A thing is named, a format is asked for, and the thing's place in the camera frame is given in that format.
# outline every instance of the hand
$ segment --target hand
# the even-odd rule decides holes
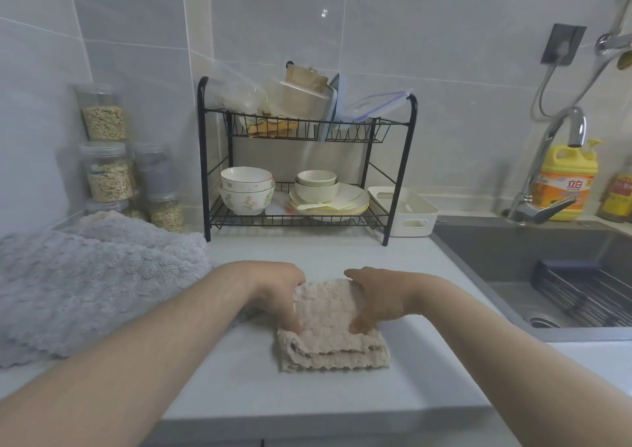
[[[246,275],[251,289],[249,301],[255,302],[265,312],[276,316],[286,331],[300,334],[301,321],[294,311],[292,294],[296,286],[305,283],[305,274],[294,264],[246,260],[224,266],[236,268]]]
[[[366,333],[379,321],[392,321],[408,314],[422,314],[420,293],[424,284],[443,281],[440,277],[428,274],[373,267],[347,269],[344,275],[362,285],[367,296],[367,307],[349,326],[352,334]]]

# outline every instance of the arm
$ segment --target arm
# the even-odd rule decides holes
[[[292,292],[304,281],[280,262],[217,267],[4,399],[3,445],[137,446],[248,301],[299,331]]]
[[[632,443],[628,396],[451,282],[370,267],[345,275],[363,285],[368,299],[351,332],[426,316],[522,445]]]

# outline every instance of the black dish rack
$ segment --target black dish rack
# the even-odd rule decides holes
[[[210,242],[210,229],[215,226],[221,229],[224,226],[270,226],[270,227],[327,227],[327,226],[366,226],[372,229],[383,228],[382,245],[386,246],[391,235],[391,227],[395,217],[395,210],[399,201],[399,192],[406,172],[406,164],[410,145],[415,132],[415,121],[417,118],[417,98],[413,94],[408,96],[410,102],[410,119],[407,123],[399,123],[383,118],[370,118],[361,123],[343,123],[338,121],[315,121],[311,119],[281,118],[277,116],[259,116],[235,113],[227,109],[209,109],[205,107],[204,97],[208,76],[200,79],[197,87],[197,117],[198,117],[198,137],[200,142],[200,173],[201,173],[201,193],[202,209],[204,220],[204,236]],[[221,159],[217,165],[209,170],[207,157],[207,132],[206,113],[219,113],[223,116],[225,131],[227,136],[228,154]],[[388,174],[371,162],[371,151],[374,144],[383,143],[391,128],[407,128],[404,149],[399,163],[397,179],[392,179]],[[284,214],[269,217],[265,212],[258,216],[239,216],[230,211],[222,201],[220,196],[210,203],[209,198],[209,176],[220,169],[227,161],[228,167],[234,165],[233,138],[254,137],[264,139],[283,139],[299,141],[323,141],[323,142],[352,142],[364,143],[367,145],[362,176],[359,187],[365,187],[367,180],[368,166],[373,167],[390,182],[395,184],[390,212],[373,212],[369,207],[364,213],[353,216],[309,216]],[[276,183],[276,190],[289,192],[292,182]]]

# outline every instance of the jar lid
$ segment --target jar lid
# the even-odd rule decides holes
[[[115,89],[110,84],[86,83],[75,84],[75,90],[90,94],[114,94]]]
[[[135,142],[134,151],[137,154],[153,154],[155,152],[167,152],[169,146],[156,142]]]
[[[167,194],[147,194],[147,200],[150,202],[167,202],[170,200],[178,200],[178,193],[168,192]]]
[[[125,155],[125,145],[115,141],[87,141],[80,145],[82,154],[100,157],[120,157]]]
[[[127,209],[129,205],[130,201],[127,199],[116,200],[113,202],[99,202],[98,200],[90,198],[85,201],[85,209],[89,212],[122,211],[123,209]]]

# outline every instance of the beige dish towel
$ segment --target beige dish towel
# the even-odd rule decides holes
[[[362,288],[347,279],[298,286],[294,308],[304,331],[277,332],[282,370],[388,367],[391,356],[380,331],[348,331],[365,304]]]

